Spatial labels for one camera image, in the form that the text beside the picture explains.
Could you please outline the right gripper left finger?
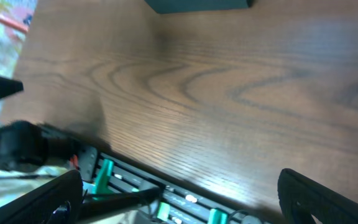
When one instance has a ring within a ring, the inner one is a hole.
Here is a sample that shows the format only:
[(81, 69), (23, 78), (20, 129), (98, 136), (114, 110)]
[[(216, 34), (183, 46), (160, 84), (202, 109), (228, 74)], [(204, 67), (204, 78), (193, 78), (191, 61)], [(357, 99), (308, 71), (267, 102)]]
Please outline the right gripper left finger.
[(0, 207), (0, 224), (75, 223), (83, 203), (83, 182), (77, 170)]

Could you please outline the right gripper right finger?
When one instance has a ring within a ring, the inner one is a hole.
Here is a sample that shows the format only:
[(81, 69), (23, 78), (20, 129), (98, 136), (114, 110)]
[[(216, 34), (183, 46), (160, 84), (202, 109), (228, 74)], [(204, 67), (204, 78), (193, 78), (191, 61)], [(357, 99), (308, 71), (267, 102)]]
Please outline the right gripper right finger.
[(281, 171), (278, 197), (289, 223), (358, 223), (358, 203), (292, 169)]

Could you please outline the dark green gift box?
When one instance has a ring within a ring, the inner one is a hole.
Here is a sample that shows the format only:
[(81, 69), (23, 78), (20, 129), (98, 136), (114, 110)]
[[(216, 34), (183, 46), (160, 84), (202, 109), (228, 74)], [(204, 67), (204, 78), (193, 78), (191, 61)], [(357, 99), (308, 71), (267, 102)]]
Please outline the dark green gift box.
[(246, 9), (254, 0), (145, 0), (158, 14)]

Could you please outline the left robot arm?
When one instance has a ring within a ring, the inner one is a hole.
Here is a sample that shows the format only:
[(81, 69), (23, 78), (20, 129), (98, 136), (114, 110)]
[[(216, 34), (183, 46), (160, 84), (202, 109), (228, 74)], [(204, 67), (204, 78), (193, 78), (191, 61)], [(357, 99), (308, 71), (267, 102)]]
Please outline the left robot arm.
[(77, 155), (75, 142), (46, 136), (41, 127), (16, 121), (0, 127), (0, 170), (35, 172), (42, 166), (64, 166)]

